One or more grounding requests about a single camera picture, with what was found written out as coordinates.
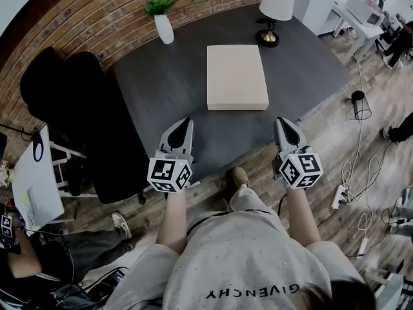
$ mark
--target desk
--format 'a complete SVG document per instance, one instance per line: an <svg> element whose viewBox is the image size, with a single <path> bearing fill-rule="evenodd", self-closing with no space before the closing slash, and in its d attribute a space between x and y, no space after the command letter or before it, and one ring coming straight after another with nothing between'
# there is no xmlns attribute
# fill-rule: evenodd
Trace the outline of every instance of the desk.
<svg viewBox="0 0 413 310"><path fill-rule="evenodd" d="M256 45L263 26L258 5L208 16L175 29L175 41L159 38L114 65L117 82L146 153L174 122L194 120L197 161L192 181L223 171L238 157L272 141L278 116L292 121L346 88L347 68L297 19L277 22L276 48L259 46L270 105L262 111L208 111L207 46Z"/></svg>
<svg viewBox="0 0 413 310"><path fill-rule="evenodd" d="M338 14L340 20L338 21L333 36L337 37L339 31L344 25L344 22L347 22L359 35L359 39L354 43L353 47L348 51L346 56L342 59L342 62L345 64L349 59L354 55L354 53L361 48L363 49L357 53L357 58L361 57L367 52L367 50L373 45L374 41L383 33L383 30L380 26L367 26L362 25L354 16L351 14L345 7L345 2L336 1L333 4L333 11Z"/></svg>
<svg viewBox="0 0 413 310"><path fill-rule="evenodd" d="M43 157L39 162L33 159L33 143L26 148L14 167L13 197L16 207L30 230L38 230L64 213L57 188L48 127L40 131L44 145ZM35 223L30 217L35 216Z"/></svg>

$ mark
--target black strap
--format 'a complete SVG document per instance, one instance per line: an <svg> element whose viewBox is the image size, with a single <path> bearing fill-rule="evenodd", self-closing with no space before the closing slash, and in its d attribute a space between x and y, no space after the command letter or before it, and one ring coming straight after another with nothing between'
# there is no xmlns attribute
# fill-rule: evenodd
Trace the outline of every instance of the black strap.
<svg viewBox="0 0 413 310"><path fill-rule="evenodd" d="M246 212L247 212L247 211L261 211L261 212L263 212L263 213L265 213L265 214L272 214L271 212L264 211L264 210L260 210L260 209L248 209L248 210L246 210ZM207 219L209 219L209 218L211 218L211 217L215 217L215 216L225 216L226 214L230 214L230 212L229 212L229 211L219 212L219 213L217 213L217 214L213 214L213 215L211 215L211 216L209 216L209 217L203 218L202 220L196 222L193 226L191 226L191 228L190 228L190 229L188 230L188 232L186 233L186 236L189 236L189 234L190 234L199 224L205 222Z"/></svg>
<svg viewBox="0 0 413 310"><path fill-rule="evenodd" d="M198 222L196 222L186 233L186 236L189 236L189 234L192 232L192 230L194 230L199 224L205 222L207 219L211 218L211 217L215 217L215 216L225 216L226 214L229 214L229 211L225 211L225 212L219 212L217 214L213 214L212 216L206 217L203 220L200 220Z"/></svg>

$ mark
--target power strip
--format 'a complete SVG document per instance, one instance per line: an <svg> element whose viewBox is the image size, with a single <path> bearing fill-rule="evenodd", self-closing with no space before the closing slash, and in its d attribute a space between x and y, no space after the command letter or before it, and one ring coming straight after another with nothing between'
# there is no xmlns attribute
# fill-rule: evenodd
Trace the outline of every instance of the power strip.
<svg viewBox="0 0 413 310"><path fill-rule="evenodd" d="M339 185L339 187L337 187L336 195L334 195L333 202L331 203L331 207L337 210L338 207L342 203L346 203L346 202L347 202L347 190L346 188L344 188L343 185Z"/></svg>
<svg viewBox="0 0 413 310"><path fill-rule="evenodd" d="M368 238L363 238L360 244L359 251L357 253L357 258L362 258L365 255L366 247L367 247Z"/></svg>

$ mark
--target white cable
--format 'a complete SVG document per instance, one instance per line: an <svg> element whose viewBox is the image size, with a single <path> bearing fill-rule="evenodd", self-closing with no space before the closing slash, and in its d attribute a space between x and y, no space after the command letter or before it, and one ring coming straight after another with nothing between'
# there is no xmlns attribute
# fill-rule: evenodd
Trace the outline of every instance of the white cable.
<svg viewBox="0 0 413 310"><path fill-rule="evenodd" d="M350 32L349 32L349 36L350 36L351 45L353 46L353 40L352 40L352 36L351 36ZM361 77L360 63L357 59L356 53L354 53L354 58L356 60L356 63L357 63L358 69L359 69L360 88L361 88L361 91L364 92L363 91L363 78ZM367 219L367 214L364 213L364 214L361 215L360 220L357 224L357 230L364 231L364 239L366 239L367 231L370 228L370 225L371 225L373 217L374 217L374 211L372 210L371 206L368 204L367 189L377 180L377 176L380 173L381 164L383 162L379 161L379 158L378 158L377 155L374 155L373 157L370 158L370 160L368 161L366 187L365 187L365 189L362 193L360 193L358 196L354 196L351 193L351 186L352 186L352 182L353 182L354 167L356 166L356 162L357 162L359 152L360 152L362 128L363 128L363 107L361 108L359 141L358 141L358 145L357 145L356 157L354 158L353 164L351 164L351 162L349 162L349 161L344 162L343 168L341 169L341 182L342 182L344 188L346 188L346 190L347 190L347 203L346 204L348 204L348 205L356 205L359 202L359 200L363 197L363 195L366 194L366 205L367 205L368 209L370 210L370 219L368 220ZM370 164L372 163L374 158L377 159L377 161L379 163L379 168L373 174L373 176L370 178ZM365 222L364 228L361 227L361 224L362 224L363 220Z"/></svg>

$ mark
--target white lampshade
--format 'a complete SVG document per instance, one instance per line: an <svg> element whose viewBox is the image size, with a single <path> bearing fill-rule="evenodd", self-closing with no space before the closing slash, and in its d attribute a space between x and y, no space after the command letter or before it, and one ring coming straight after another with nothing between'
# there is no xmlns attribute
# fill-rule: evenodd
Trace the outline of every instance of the white lampshade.
<svg viewBox="0 0 413 310"><path fill-rule="evenodd" d="M292 18L294 0L262 0L260 11L273 19L288 21Z"/></svg>

